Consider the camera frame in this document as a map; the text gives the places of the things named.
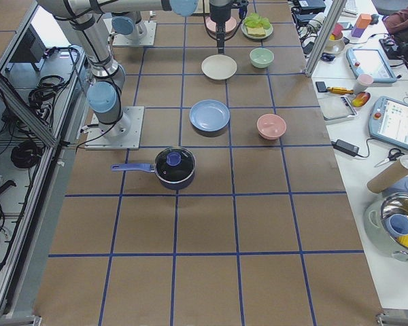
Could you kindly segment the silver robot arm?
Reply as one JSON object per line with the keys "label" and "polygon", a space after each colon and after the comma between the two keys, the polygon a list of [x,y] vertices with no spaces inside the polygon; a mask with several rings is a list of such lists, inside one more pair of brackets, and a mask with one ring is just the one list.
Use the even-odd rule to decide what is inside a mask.
{"label": "silver robot arm", "polygon": [[[112,27],[115,32],[138,39],[146,34],[142,25],[141,11],[163,10],[180,16],[191,16],[197,9],[198,1],[127,1],[119,10],[112,10]],[[224,54],[226,28],[231,18],[234,1],[209,1],[209,17],[216,24],[216,47],[218,54]]]}
{"label": "silver robot arm", "polygon": [[130,33],[133,33],[141,11],[163,10],[186,17],[197,8],[196,1],[38,1],[37,4],[54,16],[71,43],[83,48],[95,79],[86,98],[98,119],[101,134],[109,138],[126,134],[131,121],[120,104],[125,72],[109,48],[109,33],[102,15],[124,16],[131,21]]}

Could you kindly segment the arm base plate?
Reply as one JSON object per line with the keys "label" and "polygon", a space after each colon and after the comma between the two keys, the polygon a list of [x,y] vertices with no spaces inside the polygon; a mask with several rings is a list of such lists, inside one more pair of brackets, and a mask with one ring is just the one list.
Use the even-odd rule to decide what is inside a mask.
{"label": "arm base plate", "polygon": [[123,107],[122,119],[111,130],[100,124],[93,114],[91,123],[98,126],[89,129],[84,147],[91,150],[139,149],[144,110],[144,106]]}
{"label": "arm base plate", "polygon": [[132,20],[115,19],[112,21],[114,40],[112,45],[116,47],[145,47],[153,46],[156,22],[141,21],[134,23]]}

